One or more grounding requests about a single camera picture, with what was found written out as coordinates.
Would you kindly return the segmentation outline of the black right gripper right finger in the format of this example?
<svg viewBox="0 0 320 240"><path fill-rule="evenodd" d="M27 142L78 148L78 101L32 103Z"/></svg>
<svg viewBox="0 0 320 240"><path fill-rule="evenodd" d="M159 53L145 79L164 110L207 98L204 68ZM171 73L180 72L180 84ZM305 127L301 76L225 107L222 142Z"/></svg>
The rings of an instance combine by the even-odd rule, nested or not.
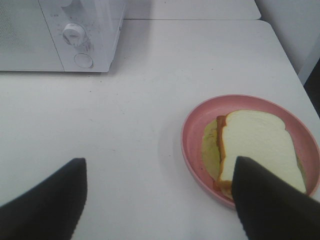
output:
<svg viewBox="0 0 320 240"><path fill-rule="evenodd" d="M320 238L320 203L249 157L236 159L231 194L250 240Z"/></svg>

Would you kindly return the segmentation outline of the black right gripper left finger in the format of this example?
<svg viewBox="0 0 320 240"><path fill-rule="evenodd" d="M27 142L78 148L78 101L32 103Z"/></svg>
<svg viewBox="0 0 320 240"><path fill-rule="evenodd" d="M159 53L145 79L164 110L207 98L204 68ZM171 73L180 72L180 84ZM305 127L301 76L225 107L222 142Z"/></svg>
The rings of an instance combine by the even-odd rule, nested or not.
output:
<svg viewBox="0 0 320 240"><path fill-rule="evenodd" d="M0 207L2 240L70 240L88 194L85 158L74 158Z"/></svg>

